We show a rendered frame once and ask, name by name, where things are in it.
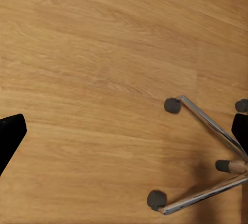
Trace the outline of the swivel chair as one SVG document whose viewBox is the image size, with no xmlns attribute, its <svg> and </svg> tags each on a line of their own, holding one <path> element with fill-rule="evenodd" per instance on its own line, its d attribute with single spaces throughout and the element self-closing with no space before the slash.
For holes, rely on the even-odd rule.
<svg viewBox="0 0 248 224">
<path fill-rule="evenodd" d="M 229 172 L 235 174 L 236 177 L 217 184 L 211 188 L 202 190 L 195 195 L 177 201 L 171 205 L 165 205 L 166 198 L 164 194 L 160 193 L 159 191 L 152 191 L 148 196 L 147 204 L 149 207 L 151 207 L 152 210 L 161 212 L 164 215 L 184 209 L 188 206 L 227 191 L 233 187 L 248 182 L 248 155 L 240 143 L 184 95 L 180 95 L 176 98 L 166 99 L 164 108 L 170 113 L 178 113 L 181 107 L 180 102 L 183 102 L 194 114 L 199 116 L 199 118 L 201 118 L 206 125 L 208 125 L 216 134 L 218 134 L 243 160 L 217 161 L 215 165 L 218 171 Z M 238 101 L 236 103 L 236 109 L 240 112 L 248 112 L 248 99 L 242 99 L 241 101 Z"/>
</svg>

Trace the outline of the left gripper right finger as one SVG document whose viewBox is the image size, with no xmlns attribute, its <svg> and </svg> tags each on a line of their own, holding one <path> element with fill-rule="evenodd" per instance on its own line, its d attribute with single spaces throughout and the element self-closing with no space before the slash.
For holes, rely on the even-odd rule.
<svg viewBox="0 0 248 224">
<path fill-rule="evenodd" d="M 248 116 L 236 114 L 231 131 L 248 155 Z"/>
</svg>

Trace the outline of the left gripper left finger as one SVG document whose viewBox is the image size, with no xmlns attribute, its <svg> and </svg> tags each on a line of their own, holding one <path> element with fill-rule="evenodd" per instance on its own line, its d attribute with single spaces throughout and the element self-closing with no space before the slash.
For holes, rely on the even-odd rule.
<svg viewBox="0 0 248 224">
<path fill-rule="evenodd" d="M 26 133 L 27 127 L 22 114 L 0 120 L 0 175 Z"/>
</svg>

